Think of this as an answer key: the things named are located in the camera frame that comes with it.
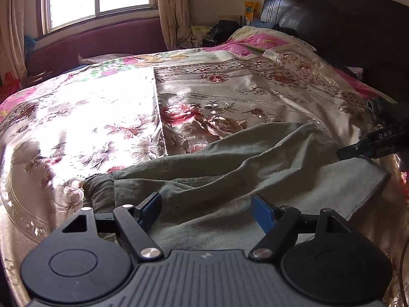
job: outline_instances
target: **pink flower pattern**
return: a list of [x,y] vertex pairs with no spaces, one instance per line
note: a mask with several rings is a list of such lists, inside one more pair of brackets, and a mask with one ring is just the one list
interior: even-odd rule
[[365,99],[374,99],[378,94],[372,91],[366,84],[362,83],[361,81],[349,76],[348,74],[344,73],[342,70],[337,68],[333,68],[338,75],[340,75],[348,84],[355,89],[358,94]]
[[266,51],[267,49],[288,45],[289,43],[290,42],[285,39],[277,38],[269,34],[257,34],[242,40],[228,40],[225,44],[220,46],[203,48],[203,51],[228,51],[235,56],[245,57],[253,54],[254,49]]
[[119,165],[119,166],[112,166],[110,169],[108,169],[106,172],[107,173],[112,173],[112,172],[115,172],[115,171],[120,171],[120,170],[122,170],[122,169],[124,169],[125,168],[125,166],[124,165]]
[[133,126],[122,126],[116,125],[106,125],[105,129],[109,130],[108,135],[115,133],[122,133],[125,139],[131,139],[134,136],[138,136],[142,131],[147,129],[149,125],[153,122],[154,117],[148,117],[146,115],[140,115],[136,118]]
[[120,71],[120,69],[111,69],[111,70],[107,70],[107,71],[103,71],[101,73],[102,76],[109,76],[109,75],[113,75],[116,74]]
[[199,107],[193,104],[181,102],[170,106],[160,106],[162,121],[172,127],[192,122],[199,115],[201,115]]
[[187,154],[192,154],[193,152],[198,152],[200,150],[203,150],[205,147],[207,146],[207,144],[205,143],[196,143],[194,145],[191,146],[191,148],[186,151]]
[[57,157],[54,157],[54,158],[48,158],[44,162],[45,162],[46,165],[54,165],[54,164],[57,164],[58,162],[60,162],[62,160],[62,158],[63,158],[62,156],[57,156]]
[[229,78],[227,75],[221,73],[214,73],[214,74],[207,74],[202,76],[203,79],[213,83],[223,83],[227,81]]

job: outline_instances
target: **dark wooden headboard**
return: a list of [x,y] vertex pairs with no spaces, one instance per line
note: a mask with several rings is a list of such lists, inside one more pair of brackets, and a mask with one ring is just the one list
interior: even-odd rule
[[265,0],[260,19],[279,23],[323,57],[364,68],[369,85],[396,99],[396,92],[407,92],[409,99],[408,6],[392,0]]

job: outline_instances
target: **circular pad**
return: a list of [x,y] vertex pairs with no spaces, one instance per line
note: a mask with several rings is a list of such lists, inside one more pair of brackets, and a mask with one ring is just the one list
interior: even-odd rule
[[281,260],[281,271],[298,292],[340,306],[382,299],[392,275],[389,260],[370,241],[345,233],[294,246]]
[[121,247],[83,233],[47,238],[21,264],[30,295],[52,304],[100,299],[120,287],[131,271],[130,258]]
[[83,249],[69,249],[51,258],[50,268],[63,277],[79,277],[92,271],[98,263],[97,256]]

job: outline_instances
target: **metal screw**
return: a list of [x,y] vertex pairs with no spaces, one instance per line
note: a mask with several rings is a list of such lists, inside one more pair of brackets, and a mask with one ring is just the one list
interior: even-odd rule
[[160,256],[161,251],[159,249],[157,249],[157,248],[150,247],[150,248],[142,249],[140,251],[140,253],[141,253],[141,256],[146,258],[146,259],[154,259],[154,258]]
[[267,248],[258,248],[253,250],[253,256],[258,259],[266,259],[273,255],[273,252]]

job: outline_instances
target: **pillow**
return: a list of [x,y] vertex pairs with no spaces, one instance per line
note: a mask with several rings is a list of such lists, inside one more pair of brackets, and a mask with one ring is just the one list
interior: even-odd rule
[[105,54],[105,55],[98,55],[93,58],[83,58],[81,55],[78,54],[78,63],[82,64],[95,64],[100,63],[108,60],[113,60],[117,58],[123,58],[125,56],[131,56],[133,54]]
[[253,19],[252,26],[255,26],[256,28],[266,28],[272,30],[274,28],[275,23],[264,23],[261,22],[259,19]]

